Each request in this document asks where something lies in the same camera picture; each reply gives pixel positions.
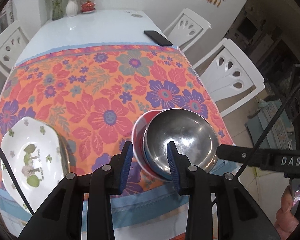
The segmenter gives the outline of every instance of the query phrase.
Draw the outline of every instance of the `white vase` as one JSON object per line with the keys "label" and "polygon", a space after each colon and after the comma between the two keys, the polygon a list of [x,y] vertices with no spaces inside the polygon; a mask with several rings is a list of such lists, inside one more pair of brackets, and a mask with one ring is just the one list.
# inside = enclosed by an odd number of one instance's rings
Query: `white vase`
{"label": "white vase", "polygon": [[69,0],[66,7],[66,14],[68,17],[76,16],[78,14],[77,0]]}

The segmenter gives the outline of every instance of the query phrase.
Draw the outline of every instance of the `stainless steel bowl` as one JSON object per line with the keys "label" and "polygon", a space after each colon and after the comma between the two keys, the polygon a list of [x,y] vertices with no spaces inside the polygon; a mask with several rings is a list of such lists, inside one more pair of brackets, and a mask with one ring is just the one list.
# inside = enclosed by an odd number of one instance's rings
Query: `stainless steel bowl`
{"label": "stainless steel bowl", "polygon": [[185,109],[169,109],[149,123],[144,136],[145,160],[157,174],[171,179],[167,144],[174,141],[178,152],[191,164],[209,172],[216,164],[218,137],[200,115]]}

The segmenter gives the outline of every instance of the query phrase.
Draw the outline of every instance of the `white plate with green tree print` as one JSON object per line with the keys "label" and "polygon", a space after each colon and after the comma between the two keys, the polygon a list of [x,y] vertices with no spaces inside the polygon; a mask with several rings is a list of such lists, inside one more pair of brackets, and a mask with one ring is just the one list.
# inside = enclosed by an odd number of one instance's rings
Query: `white plate with green tree print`
{"label": "white plate with green tree print", "polygon": [[[31,208],[36,211],[67,172],[57,133],[38,120],[24,117],[4,135],[1,149]],[[27,210],[4,165],[2,181],[11,197]]]}

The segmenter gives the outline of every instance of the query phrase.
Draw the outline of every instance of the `finger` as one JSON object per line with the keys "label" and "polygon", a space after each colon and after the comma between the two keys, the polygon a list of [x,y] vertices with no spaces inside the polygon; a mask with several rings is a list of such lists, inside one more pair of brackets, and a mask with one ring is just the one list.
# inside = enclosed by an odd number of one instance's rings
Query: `finger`
{"label": "finger", "polygon": [[278,225],[286,232],[293,232],[299,221],[292,215],[291,212],[283,212],[280,208],[276,214]]}
{"label": "finger", "polygon": [[274,223],[274,228],[277,230],[281,240],[286,240],[290,236],[290,232],[286,232],[282,230],[282,228],[279,226],[279,224],[276,222]]}
{"label": "finger", "polygon": [[293,205],[293,199],[290,192],[290,186],[287,186],[286,189],[283,192],[282,198],[281,198],[281,207],[283,212],[288,212],[291,210]]}

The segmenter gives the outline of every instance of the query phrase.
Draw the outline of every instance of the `white chair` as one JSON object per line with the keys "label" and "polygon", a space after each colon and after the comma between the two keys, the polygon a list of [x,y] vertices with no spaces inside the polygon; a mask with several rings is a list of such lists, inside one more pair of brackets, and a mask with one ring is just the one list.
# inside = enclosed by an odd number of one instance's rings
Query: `white chair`
{"label": "white chair", "polygon": [[0,34],[0,72],[6,77],[21,52],[29,43],[29,38],[20,26],[20,21],[15,21]]}
{"label": "white chair", "polygon": [[226,116],[254,98],[264,88],[264,79],[247,55],[232,41],[224,38],[211,52],[198,61],[193,68],[217,53],[209,67],[200,77],[211,98],[217,102],[238,95],[255,85],[255,89],[238,102],[222,111]]}
{"label": "white chair", "polygon": [[180,15],[163,33],[173,45],[184,47],[182,51],[185,52],[200,39],[208,29],[211,29],[211,26],[207,20],[186,8],[182,10]]}

